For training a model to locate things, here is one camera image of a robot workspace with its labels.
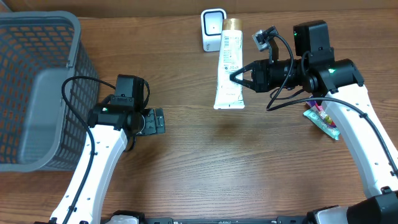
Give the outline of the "purple red pad pack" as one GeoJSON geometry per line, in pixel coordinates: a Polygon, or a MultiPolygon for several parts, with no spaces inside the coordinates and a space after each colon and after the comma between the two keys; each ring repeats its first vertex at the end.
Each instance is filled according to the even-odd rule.
{"type": "Polygon", "coordinates": [[[307,102],[310,109],[318,114],[318,116],[323,120],[323,122],[330,128],[335,128],[336,125],[333,120],[325,113],[323,107],[319,105],[315,100],[307,102]]]}

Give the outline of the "white tube gold cap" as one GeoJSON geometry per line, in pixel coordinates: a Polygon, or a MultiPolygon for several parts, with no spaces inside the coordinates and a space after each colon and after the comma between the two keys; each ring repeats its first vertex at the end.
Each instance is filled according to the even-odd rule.
{"type": "Polygon", "coordinates": [[[221,31],[215,110],[243,109],[243,88],[230,75],[243,67],[243,22],[225,19],[221,31]]]}

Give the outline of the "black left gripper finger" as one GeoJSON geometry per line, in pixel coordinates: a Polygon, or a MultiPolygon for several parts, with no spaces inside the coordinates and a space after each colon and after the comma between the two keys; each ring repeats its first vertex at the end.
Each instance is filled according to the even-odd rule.
{"type": "Polygon", "coordinates": [[[164,111],[162,108],[155,109],[155,128],[157,134],[165,133],[165,119],[164,119],[164,111]]]}
{"type": "Polygon", "coordinates": [[[153,109],[145,109],[142,112],[142,115],[145,118],[144,127],[141,132],[139,132],[138,136],[149,136],[156,133],[155,127],[155,113],[153,109]]]}

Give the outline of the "teal wet wipes pack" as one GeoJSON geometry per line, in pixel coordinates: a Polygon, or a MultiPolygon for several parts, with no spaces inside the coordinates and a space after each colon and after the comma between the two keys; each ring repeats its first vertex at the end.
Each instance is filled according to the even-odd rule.
{"type": "Polygon", "coordinates": [[[306,110],[303,115],[307,117],[311,122],[313,122],[318,128],[320,128],[324,133],[329,135],[334,140],[339,140],[340,131],[337,128],[332,128],[321,119],[321,117],[314,112],[313,110],[309,109],[306,110]]]}

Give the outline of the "grey plastic mesh basket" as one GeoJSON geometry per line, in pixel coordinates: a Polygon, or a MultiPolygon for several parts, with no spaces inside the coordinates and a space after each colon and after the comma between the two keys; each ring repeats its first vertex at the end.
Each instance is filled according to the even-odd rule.
{"type": "Polygon", "coordinates": [[[1,171],[73,170],[98,74],[78,18],[66,11],[1,14],[1,171]]]}

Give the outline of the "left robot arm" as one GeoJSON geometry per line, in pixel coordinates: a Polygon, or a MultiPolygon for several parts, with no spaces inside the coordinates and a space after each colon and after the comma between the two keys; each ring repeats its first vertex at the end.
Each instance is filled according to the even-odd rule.
{"type": "Polygon", "coordinates": [[[100,223],[104,198],[114,168],[124,151],[134,148],[138,136],[165,133],[164,112],[148,108],[149,84],[134,75],[119,75],[114,94],[96,104],[88,119],[70,111],[86,131],[82,155],[71,182],[50,223],[100,223]]]}

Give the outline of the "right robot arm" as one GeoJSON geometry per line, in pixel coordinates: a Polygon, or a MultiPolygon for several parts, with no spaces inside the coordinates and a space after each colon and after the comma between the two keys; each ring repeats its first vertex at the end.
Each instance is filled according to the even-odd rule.
{"type": "Polygon", "coordinates": [[[336,60],[325,21],[294,26],[289,59],[277,58],[274,27],[253,39],[269,58],[257,60],[230,75],[230,80],[258,93],[301,86],[321,104],[339,129],[358,168],[366,199],[349,207],[332,206],[308,212],[305,223],[396,223],[397,149],[370,102],[364,78],[349,59],[336,60]]]}

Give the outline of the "white barcode scanner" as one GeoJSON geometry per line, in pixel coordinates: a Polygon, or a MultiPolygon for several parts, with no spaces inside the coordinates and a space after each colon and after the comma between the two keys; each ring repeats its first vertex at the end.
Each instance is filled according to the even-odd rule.
{"type": "Polygon", "coordinates": [[[226,17],[226,11],[221,8],[206,9],[201,13],[201,34],[205,52],[220,50],[222,25],[226,17]]]}

